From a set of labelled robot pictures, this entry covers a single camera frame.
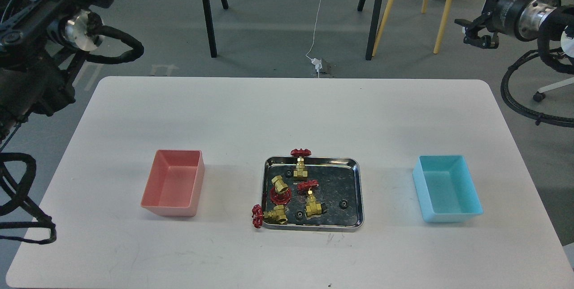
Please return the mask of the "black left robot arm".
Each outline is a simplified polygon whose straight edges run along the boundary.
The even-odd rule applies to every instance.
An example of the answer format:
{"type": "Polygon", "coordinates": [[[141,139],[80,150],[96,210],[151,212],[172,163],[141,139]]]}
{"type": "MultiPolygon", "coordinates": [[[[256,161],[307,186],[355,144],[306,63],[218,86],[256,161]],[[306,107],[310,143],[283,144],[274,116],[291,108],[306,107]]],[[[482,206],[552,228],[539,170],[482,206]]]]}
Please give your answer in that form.
{"type": "Polygon", "coordinates": [[[114,0],[8,0],[1,15],[1,139],[31,113],[52,116],[74,103],[84,62],[122,64],[140,41],[107,26],[91,6],[114,0]]]}

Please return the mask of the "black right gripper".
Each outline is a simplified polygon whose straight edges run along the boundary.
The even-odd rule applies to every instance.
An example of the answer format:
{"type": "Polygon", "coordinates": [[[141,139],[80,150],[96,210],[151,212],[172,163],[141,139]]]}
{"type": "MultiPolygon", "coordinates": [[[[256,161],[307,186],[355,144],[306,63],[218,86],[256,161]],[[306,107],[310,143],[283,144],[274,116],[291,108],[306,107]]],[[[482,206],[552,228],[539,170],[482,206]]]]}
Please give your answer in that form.
{"type": "Polygon", "coordinates": [[[487,0],[486,13],[491,15],[487,21],[484,18],[472,22],[457,18],[454,23],[463,27],[464,44],[495,49],[500,45],[498,33],[523,42],[537,39],[540,25],[560,5],[561,0],[487,0]],[[494,33],[480,35],[479,32],[486,28],[494,33]]]}

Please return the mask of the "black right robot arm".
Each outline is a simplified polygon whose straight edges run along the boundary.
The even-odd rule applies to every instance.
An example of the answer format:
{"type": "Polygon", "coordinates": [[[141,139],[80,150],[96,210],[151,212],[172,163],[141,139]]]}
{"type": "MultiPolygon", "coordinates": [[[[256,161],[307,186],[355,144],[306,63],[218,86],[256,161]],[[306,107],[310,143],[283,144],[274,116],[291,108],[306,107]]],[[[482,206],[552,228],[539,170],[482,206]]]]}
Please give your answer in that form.
{"type": "Polygon", "coordinates": [[[485,0],[479,17],[455,19],[455,23],[464,28],[467,45],[497,48],[498,34],[536,41],[547,66],[562,74],[573,73],[573,65],[560,62],[550,48],[551,41],[560,41],[558,50],[573,60],[573,53],[565,49],[565,41],[573,37],[573,6],[562,5],[561,0],[485,0]]]}

